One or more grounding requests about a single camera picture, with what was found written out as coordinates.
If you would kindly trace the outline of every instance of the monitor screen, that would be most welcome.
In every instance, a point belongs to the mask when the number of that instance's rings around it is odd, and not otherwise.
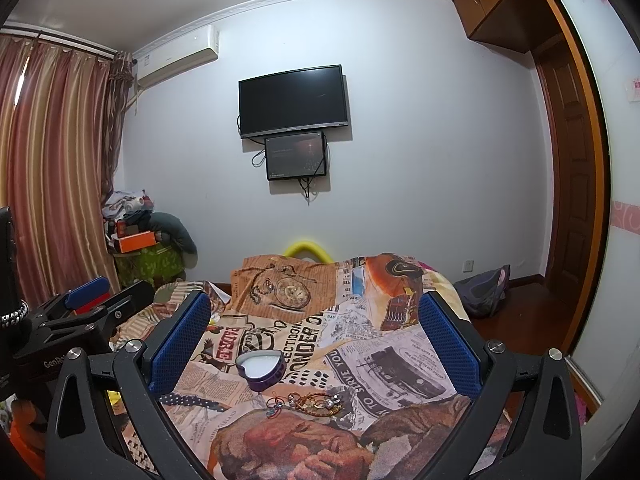
[[[348,124],[341,65],[246,79],[239,101],[241,137]]]
[[[264,139],[267,180],[326,175],[322,132],[304,132]]]

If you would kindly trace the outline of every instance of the backpack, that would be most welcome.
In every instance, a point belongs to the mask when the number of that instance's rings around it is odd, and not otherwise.
[[[505,265],[453,284],[469,317],[491,317],[498,312],[509,274],[510,266]]]

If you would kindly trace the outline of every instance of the air conditioner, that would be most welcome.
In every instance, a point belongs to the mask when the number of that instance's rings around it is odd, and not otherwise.
[[[138,60],[138,84],[148,88],[191,68],[218,59],[219,31],[205,25],[167,41]]]

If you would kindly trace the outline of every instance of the blue gripper pad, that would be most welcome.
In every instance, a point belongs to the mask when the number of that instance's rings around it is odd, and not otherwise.
[[[476,399],[482,389],[478,360],[428,293],[420,298],[418,321],[456,391]]]
[[[100,298],[105,295],[111,288],[109,280],[104,276],[98,276],[89,283],[80,285],[78,288],[72,290],[65,300],[65,306],[69,310],[76,310],[87,303]]]
[[[156,399],[170,394],[211,318],[211,302],[201,292],[164,339],[150,361],[149,392]]]

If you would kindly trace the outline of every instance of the orange box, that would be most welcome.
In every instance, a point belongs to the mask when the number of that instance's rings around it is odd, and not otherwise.
[[[156,244],[156,234],[153,231],[144,231],[137,235],[125,236],[115,241],[116,250],[121,253],[130,253],[144,247]]]

